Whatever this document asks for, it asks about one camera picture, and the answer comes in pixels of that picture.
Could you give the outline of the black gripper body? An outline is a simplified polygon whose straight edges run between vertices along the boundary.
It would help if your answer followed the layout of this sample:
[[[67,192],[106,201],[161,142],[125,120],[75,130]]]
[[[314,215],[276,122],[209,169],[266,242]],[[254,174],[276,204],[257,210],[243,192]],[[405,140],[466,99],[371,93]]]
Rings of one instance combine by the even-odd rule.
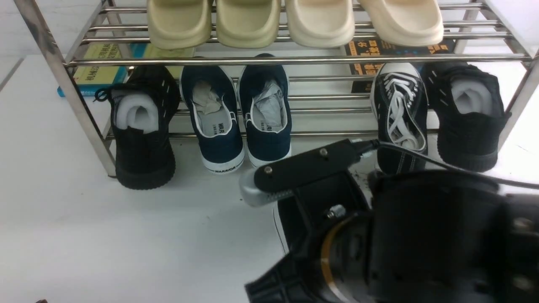
[[[294,190],[306,229],[262,276],[245,284],[250,303],[371,303],[372,211],[347,171]]]

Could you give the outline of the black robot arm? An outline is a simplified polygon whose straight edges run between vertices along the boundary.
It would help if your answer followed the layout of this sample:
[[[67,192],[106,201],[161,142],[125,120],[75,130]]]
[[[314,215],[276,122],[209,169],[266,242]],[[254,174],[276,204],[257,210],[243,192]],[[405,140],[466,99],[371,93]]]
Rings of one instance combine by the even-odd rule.
[[[372,207],[348,171],[277,185],[288,252],[250,303],[537,303],[538,197],[485,177],[381,177]]]

